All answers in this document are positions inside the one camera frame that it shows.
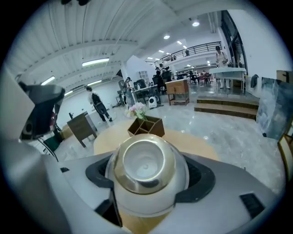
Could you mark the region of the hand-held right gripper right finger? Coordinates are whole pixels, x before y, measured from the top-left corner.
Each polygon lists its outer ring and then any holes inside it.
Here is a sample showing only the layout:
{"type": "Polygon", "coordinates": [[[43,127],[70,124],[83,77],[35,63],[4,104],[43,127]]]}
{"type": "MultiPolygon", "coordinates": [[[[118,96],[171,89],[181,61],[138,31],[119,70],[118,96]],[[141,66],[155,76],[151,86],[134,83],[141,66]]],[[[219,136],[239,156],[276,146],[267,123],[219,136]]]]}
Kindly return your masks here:
{"type": "Polygon", "coordinates": [[[250,234],[270,216],[280,195],[231,164],[184,153],[193,186],[153,234],[250,234]]]}

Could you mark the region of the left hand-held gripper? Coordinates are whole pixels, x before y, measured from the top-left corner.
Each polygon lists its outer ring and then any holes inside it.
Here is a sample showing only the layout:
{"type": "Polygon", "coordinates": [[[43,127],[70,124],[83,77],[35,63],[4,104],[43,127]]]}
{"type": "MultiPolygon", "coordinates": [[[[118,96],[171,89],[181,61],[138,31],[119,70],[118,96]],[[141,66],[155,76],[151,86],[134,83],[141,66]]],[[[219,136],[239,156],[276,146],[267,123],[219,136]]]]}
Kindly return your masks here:
{"type": "Polygon", "coordinates": [[[54,131],[65,89],[58,85],[26,85],[23,82],[18,84],[36,104],[23,127],[20,139],[36,140],[54,131]]]}

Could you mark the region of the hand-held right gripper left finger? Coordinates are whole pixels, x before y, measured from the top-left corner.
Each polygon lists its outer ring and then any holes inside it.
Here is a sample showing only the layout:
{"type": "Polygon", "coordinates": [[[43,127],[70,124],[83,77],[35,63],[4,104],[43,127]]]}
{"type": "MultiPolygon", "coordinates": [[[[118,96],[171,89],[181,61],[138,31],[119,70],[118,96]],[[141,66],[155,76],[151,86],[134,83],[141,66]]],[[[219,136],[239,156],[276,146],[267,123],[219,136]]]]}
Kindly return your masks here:
{"type": "Polygon", "coordinates": [[[50,234],[120,234],[122,229],[96,212],[110,195],[86,176],[97,161],[88,157],[63,163],[33,146],[5,140],[0,164],[14,197],[27,215],[50,234]]]}

